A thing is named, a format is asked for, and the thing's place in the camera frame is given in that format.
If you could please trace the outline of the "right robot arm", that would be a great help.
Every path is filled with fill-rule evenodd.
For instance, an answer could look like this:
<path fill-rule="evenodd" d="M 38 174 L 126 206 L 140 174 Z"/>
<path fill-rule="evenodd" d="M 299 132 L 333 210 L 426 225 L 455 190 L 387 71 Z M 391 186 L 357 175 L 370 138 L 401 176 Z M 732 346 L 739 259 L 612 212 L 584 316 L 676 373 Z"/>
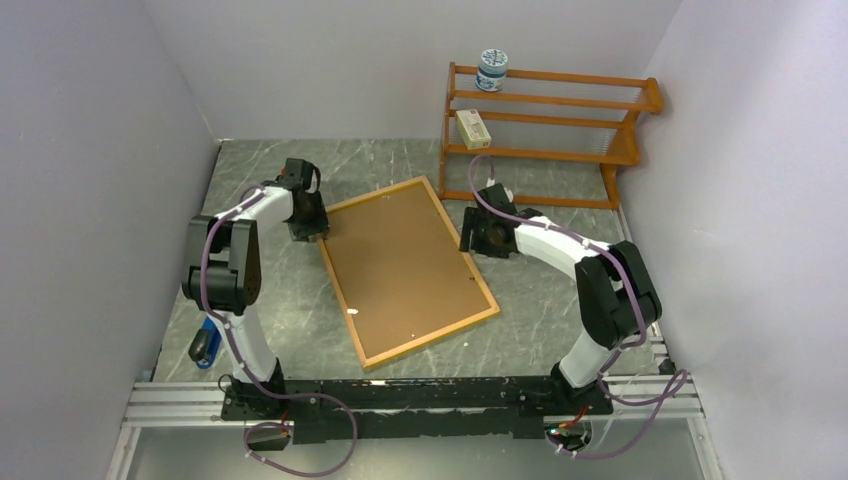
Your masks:
<path fill-rule="evenodd" d="M 618 352 L 644 341 L 662 316 L 662 305 L 638 247 L 610 244 L 566 229 L 541 212 L 518 209 L 511 192 L 490 180 L 464 211 L 459 249 L 493 258 L 513 253 L 540 260 L 577 286 L 582 330 L 552 368 L 553 408 L 572 415 L 588 401 Z"/>

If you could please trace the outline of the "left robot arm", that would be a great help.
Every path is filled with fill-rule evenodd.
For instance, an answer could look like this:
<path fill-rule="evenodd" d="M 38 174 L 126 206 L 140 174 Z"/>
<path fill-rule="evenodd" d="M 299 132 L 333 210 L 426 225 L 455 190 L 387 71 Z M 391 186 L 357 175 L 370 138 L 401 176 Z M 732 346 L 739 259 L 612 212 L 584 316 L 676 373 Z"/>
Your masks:
<path fill-rule="evenodd" d="M 280 224 L 295 242 L 325 235 L 329 220 L 320 185 L 316 165 L 289 158 L 275 179 L 249 188 L 235 206 L 196 215 L 188 224 L 182 293 L 212 321 L 232 358 L 234 390 L 262 420 L 277 418 L 291 396 L 255 307 L 262 287 L 260 239 Z"/>

